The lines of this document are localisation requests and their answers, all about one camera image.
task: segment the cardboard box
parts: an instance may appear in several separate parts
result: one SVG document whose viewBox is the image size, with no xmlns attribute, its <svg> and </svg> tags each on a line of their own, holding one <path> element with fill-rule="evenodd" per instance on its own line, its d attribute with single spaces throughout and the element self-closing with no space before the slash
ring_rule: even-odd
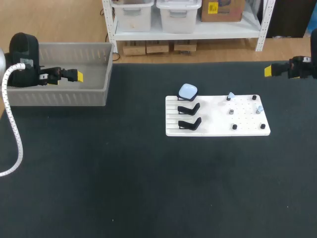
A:
<svg viewBox="0 0 317 238">
<path fill-rule="evenodd" d="M 241 21 L 245 0 L 203 0 L 203 22 Z"/>
<path fill-rule="evenodd" d="M 145 41 L 127 41 L 122 48 L 125 56 L 145 55 Z"/>
<path fill-rule="evenodd" d="M 195 52 L 197 48 L 197 41 L 195 40 L 178 40 L 174 42 L 174 51 L 179 52 Z"/>
<path fill-rule="evenodd" d="M 167 53 L 169 52 L 168 41 L 147 41 L 147 54 Z"/>
</svg>

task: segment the dark wall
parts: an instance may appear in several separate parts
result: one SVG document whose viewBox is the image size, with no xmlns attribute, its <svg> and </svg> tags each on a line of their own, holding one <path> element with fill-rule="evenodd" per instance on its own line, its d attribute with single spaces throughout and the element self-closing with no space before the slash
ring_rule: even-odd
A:
<svg viewBox="0 0 317 238">
<path fill-rule="evenodd" d="M 303 37 L 317 0 L 276 0 L 267 37 Z"/>
</svg>

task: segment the white board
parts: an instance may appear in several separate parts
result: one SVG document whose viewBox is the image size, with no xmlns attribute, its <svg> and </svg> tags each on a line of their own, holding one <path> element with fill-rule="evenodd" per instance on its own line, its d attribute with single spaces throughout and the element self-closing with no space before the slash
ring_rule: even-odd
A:
<svg viewBox="0 0 317 238">
<path fill-rule="evenodd" d="M 230 101 L 225 96 L 197 96 L 193 102 L 178 101 L 177 96 L 165 98 L 165 123 L 167 136 L 265 136 L 270 134 L 270 128 L 265 111 L 257 114 L 257 108 L 263 106 L 259 95 L 252 100 L 253 95 L 236 95 Z M 196 103 L 200 108 L 194 116 L 179 114 L 177 107 L 192 109 Z M 194 123 L 197 118 L 202 123 L 195 131 L 180 129 L 178 121 Z"/>
</svg>

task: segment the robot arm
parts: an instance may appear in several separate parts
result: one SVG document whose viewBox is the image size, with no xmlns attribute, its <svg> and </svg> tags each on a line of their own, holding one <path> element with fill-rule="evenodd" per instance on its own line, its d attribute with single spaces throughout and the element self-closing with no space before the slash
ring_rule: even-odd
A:
<svg viewBox="0 0 317 238">
<path fill-rule="evenodd" d="M 313 76 L 317 79 L 317 29 L 311 35 L 312 57 L 295 56 L 287 63 L 273 63 L 265 68 L 265 77 L 280 76 L 287 72 L 288 78 L 307 78 Z"/>
<path fill-rule="evenodd" d="M 4 54 L 0 49 L 0 83 L 4 108 L 18 147 L 17 161 L 10 169 L 1 172 L 0 177 L 15 171 L 23 159 L 22 140 L 11 111 L 7 87 L 58 84 L 62 77 L 71 82 L 83 81 L 83 74 L 76 69 L 66 70 L 61 67 L 41 69 L 39 65 L 39 43 L 34 36 L 17 33 L 11 39 L 9 53 Z"/>
<path fill-rule="evenodd" d="M 9 47 L 9 53 L 0 50 L 0 83 L 4 72 L 12 65 L 24 63 L 26 70 L 15 71 L 8 80 L 8 86 L 31 87 L 37 85 L 58 84 L 61 78 L 68 81 L 83 81 L 83 75 L 76 69 L 61 67 L 42 69 L 39 60 L 39 42 L 35 36 L 24 33 L 15 34 Z"/>
</svg>

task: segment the gray plastic bin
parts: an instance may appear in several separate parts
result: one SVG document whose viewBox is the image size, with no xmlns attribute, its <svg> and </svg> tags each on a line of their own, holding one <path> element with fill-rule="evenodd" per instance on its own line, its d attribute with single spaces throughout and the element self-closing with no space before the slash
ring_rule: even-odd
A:
<svg viewBox="0 0 317 238">
<path fill-rule="evenodd" d="M 84 82 L 28 88 L 8 88 L 12 106 L 104 106 L 112 69 L 110 43 L 40 43 L 40 65 L 75 68 Z"/>
</svg>

